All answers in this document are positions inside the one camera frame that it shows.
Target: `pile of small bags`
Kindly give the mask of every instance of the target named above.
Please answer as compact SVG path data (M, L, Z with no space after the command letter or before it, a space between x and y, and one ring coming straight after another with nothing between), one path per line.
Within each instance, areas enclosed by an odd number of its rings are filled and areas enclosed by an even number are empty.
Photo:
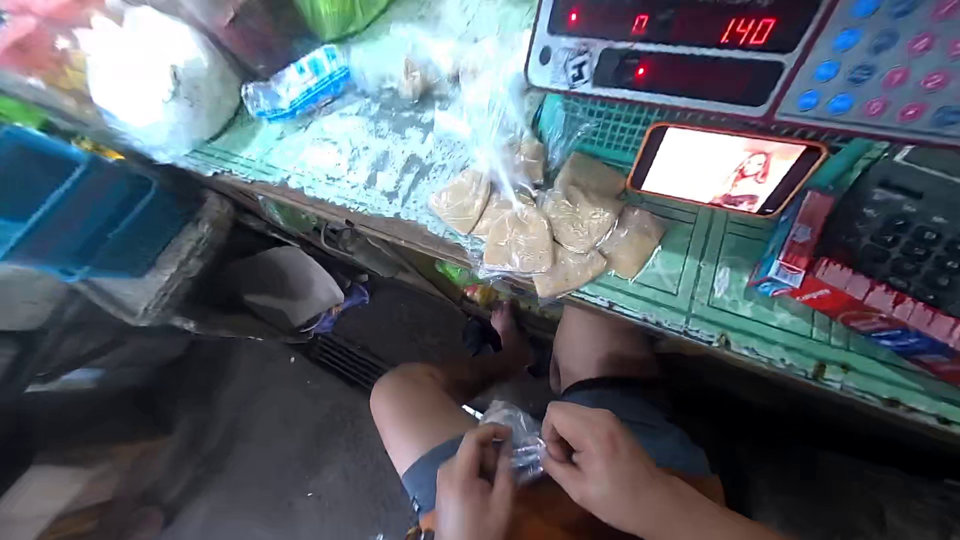
M524 138L508 153L514 174L542 184L539 141ZM574 152L547 190L527 194L495 176L467 169L433 193L430 207L458 233L486 239L481 275L532 277L542 299L568 294L607 269L632 280L663 237L653 214L617 199L623 175L585 154Z

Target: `person's left hand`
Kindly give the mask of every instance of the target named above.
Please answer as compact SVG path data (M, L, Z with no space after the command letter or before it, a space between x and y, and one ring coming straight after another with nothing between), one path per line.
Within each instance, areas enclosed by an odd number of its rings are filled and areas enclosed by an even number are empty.
M494 440L502 441L499 454ZM506 426L485 424L464 435L460 450L437 472L437 540L506 537L515 492L510 450ZM481 478L481 472L492 477L492 483Z

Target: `label sticker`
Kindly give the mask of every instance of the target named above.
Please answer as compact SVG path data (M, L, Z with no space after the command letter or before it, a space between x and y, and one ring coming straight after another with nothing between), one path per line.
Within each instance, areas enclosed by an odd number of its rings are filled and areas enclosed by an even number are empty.
M566 85L571 90L590 82L593 78L593 55L587 47L562 48L555 64L554 83Z

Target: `phone screen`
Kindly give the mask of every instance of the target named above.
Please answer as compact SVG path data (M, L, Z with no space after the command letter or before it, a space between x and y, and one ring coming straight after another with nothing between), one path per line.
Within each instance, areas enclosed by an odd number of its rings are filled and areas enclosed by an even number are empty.
M812 166L805 166L800 171L803 175L797 176L798 161L809 154L804 154L810 149L804 144L676 126L658 129L663 131L654 137L659 147L644 147L648 154L655 152L652 160L641 156L637 162L649 162L642 186L632 178L636 188L651 193L750 213L770 213L777 209L768 204L771 196L789 196ZM788 176L792 185L785 186L789 187L785 192L778 190Z

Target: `bare foot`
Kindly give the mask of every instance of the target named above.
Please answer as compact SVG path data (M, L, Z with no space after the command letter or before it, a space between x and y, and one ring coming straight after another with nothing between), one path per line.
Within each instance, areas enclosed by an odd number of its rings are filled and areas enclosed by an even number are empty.
M533 352L530 350L530 342L527 336L520 331L514 318L514 308L509 302L501 302L493 309L490 317L490 324L500 334L500 343L503 350L508 353L523 355L525 365L534 362Z

